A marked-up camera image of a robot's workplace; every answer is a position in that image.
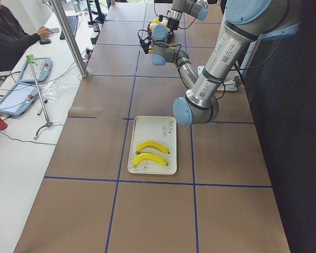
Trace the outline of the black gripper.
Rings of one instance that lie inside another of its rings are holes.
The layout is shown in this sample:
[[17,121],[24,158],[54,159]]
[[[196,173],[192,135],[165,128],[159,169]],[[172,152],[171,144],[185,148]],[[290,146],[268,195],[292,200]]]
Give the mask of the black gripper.
[[143,49],[145,54],[152,54],[152,52],[153,52],[153,45],[155,43],[157,43],[158,40],[156,40],[155,38],[152,38],[152,32],[151,31],[140,29],[138,32],[140,32],[140,31],[143,31],[143,32],[147,33],[147,37],[146,38],[142,38],[138,34],[139,43],[140,43],[141,48]]
[[171,17],[167,18],[167,27],[171,32],[176,31],[179,28],[180,20]]

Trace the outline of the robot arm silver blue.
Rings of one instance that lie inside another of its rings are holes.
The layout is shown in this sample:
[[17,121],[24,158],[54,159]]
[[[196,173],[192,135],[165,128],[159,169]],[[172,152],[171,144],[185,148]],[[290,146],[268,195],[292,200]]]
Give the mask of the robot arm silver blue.
[[167,12],[167,27],[170,31],[177,30],[183,13],[204,21],[209,11],[208,5],[206,0],[174,0],[172,8]]
[[203,21],[209,12],[208,2],[173,1],[167,24],[155,24],[140,44],[146,54],[151,54],[154,65],[175,64],[187,87],[186,94],[173,104],[177,122],[191,125],[214,119],[219,111],[214,94],[246,47],[256,40],[294,35],[300,24],[301,6],[301,1],[227,1],[215,49],[201,74],[197,74],[188,54],[170,42],[182,14]]

